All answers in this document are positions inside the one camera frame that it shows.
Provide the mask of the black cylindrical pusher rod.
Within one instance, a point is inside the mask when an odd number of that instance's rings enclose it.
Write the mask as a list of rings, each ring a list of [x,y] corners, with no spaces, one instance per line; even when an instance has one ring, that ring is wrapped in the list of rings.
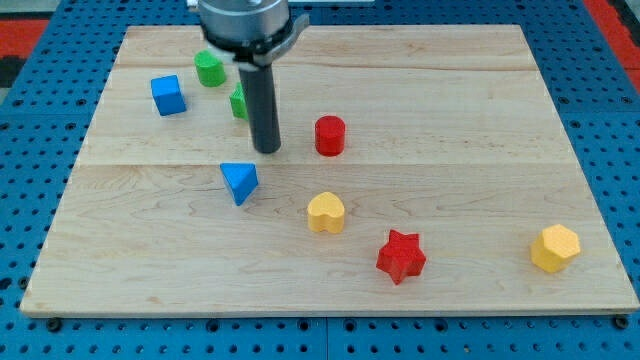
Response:
[[[271,66],[239,70],[254,149],[272,154],[281,147],[279,119]]]

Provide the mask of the silver cylindrical robot end effector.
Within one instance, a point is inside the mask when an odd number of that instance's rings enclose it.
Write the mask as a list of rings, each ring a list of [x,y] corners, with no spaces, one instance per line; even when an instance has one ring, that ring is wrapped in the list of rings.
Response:
[[[310,25],[308,14],[291,15],[287,0],[200,0],[197,9],[209,50],[239,67],[270,66]]]

